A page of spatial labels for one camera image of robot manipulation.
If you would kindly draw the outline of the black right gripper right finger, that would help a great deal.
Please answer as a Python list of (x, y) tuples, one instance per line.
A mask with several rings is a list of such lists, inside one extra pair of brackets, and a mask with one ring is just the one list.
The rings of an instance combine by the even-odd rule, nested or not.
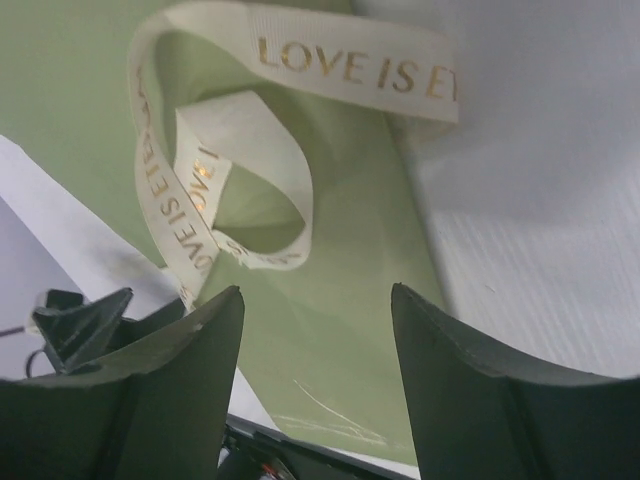
[(639, 382), (563, 367), (391, 292), (396, 349), (425, 479), (635, 479)]

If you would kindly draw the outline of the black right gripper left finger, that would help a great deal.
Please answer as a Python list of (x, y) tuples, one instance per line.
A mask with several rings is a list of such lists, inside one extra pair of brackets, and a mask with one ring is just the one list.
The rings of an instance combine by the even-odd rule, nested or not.
[(214, 478), (244, 312), (235, 286), (174, 300), (81, 369), (3, 381), (2, 477)]

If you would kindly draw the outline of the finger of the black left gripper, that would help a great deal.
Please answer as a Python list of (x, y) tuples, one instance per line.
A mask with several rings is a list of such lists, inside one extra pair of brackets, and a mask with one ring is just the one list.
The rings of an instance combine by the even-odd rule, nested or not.
[(124, 317), (132, 299), (130, 288), (89, 303), (79, 293), (48, 291), (31, 319), (44, 338), (44, 352), (55, 371), (72, 373), (124, 347), (132, 338), (132, 322)]

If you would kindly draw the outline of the green and orange wrapping paper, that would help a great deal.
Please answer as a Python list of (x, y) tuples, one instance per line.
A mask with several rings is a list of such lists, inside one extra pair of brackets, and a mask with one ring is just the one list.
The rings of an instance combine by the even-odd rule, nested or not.
[(452, 46), (347, 1), (1, 5), (1, 193), (73, 281), (239, 287), (275, 424), (412, 464), (390, 294), (443, 298), (391, 114), (457, 122)]

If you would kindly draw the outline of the cream ribbon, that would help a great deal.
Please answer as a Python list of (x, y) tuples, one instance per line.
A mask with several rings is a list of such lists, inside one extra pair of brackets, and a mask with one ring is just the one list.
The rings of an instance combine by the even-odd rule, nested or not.
[(458, 119), (451, 42), (342, 1), (5, 1), (12, 136), (137, 253), (97, 275), (191, 307), (238, 281), (250, 312), (386, 320), (407, 282), (446, 303), (388, 114)]

